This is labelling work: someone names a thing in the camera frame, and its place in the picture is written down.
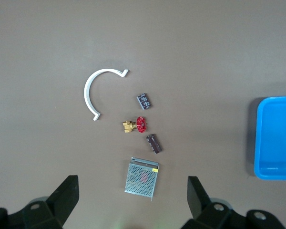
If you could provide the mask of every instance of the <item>metal box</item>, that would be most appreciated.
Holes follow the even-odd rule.
[[[159,164],[132,157],[127,173],[125,192],[153,198]]]

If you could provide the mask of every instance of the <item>white curved object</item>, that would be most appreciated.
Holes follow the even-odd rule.
[[[85,102],[87,104],[87,107],[89,108],[89,110],[95,115],[95,117],[93,118],[94,121],[96,121],[101,113],[98,112],[92,105],[91,100],[90,100],[90,87],[92,84],[92,81],[99,75],[105,72],[111,72],[111,73],[115,73],[117,75],[119,75],[120,77],[124,77],[127,73],[128,73],[128,69],[125,69],[124,72],[120,72],[118,70],[115,69],[101,69],[96,71],[95,73],[93,73],[87,80],[86,84],[85,84],[85,88],[84,88],[84,98],[85,98]]]

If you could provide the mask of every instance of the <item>gray floor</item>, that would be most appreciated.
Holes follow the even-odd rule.
[[[95,122],[83,88],[102,68],[130,71],[93,82]],[[286,1],[0,0],[0,206],[15,212],[77,174],[64,228],[178,229],[198,176],[240,214],[264,209],[286,226],[286,181],[252,165],[255,99],[280,95]],[[125,134],[140,115],[148,131]],[[152,202],[124,193],[131,156],[160,163]]]

